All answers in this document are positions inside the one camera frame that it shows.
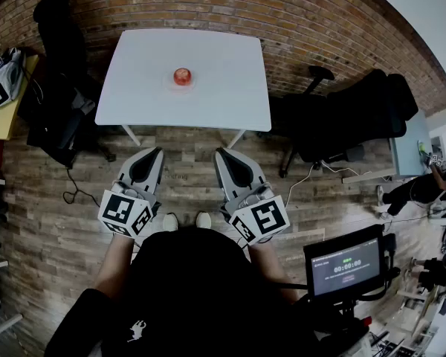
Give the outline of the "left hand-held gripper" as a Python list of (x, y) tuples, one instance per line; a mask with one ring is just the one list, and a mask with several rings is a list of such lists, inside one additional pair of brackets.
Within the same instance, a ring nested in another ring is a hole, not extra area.
[[(144, 228), (160, 207), (155, 191), (160, 184), (164, 151), (160, 147), (143, 149), (128, 158), (110, 190), (105, 190), (98, 220), (113, 234), (127, 238), (142, 237)], [(130, 184), (144, 184), (144, 190)]]

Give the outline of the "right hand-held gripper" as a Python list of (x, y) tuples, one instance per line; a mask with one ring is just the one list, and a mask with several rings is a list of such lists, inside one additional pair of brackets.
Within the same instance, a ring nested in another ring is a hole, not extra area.
[[(266, 178), (257, 162), (241, 152), (220, 147), (215, 151), (214, 166), (219, 186), (229, 201), (221, 212), (248, 245), (267, 242), (289, 227), (281, 195), (276, 196), (270, 186), (260, 186)], [(238, 197), (244, 189), (253, 190)]]

